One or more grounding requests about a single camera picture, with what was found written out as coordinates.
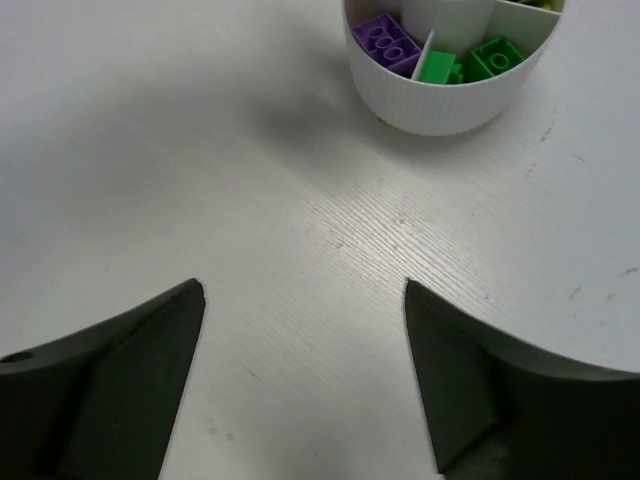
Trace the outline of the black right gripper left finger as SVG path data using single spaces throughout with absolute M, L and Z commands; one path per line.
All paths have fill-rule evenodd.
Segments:
M 204 288 L 189 279 L 2 357 L 2 478 L 158 478 L 204 313 Z

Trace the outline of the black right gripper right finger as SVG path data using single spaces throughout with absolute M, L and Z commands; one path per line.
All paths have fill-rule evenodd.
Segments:
M 447 479 L 635 479 L 639 376 L 513 337 L 415 280 L 404 292 L 436 469 Z

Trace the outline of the small green lego brick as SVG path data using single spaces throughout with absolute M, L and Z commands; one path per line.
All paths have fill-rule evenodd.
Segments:
M 464 82 L 462 64 L 451 53 L 430 51 L 419 70 L 416 80 L 434 85 L 456 85 Z

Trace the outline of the lime green lego stack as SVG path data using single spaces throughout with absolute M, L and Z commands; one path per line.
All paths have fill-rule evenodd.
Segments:
M 463 65 L 464 80 L 473 83 L 496 77 L 518 66 L 524 59 L 508 38 L 493 38 L 469 52 Z

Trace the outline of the purple lego brick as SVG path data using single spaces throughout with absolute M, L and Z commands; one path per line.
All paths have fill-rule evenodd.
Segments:
M 380 14 L 351 28 L 359 46 L 377 64 L 410 78 L 422 53 L 418 45 L 389 13 Z

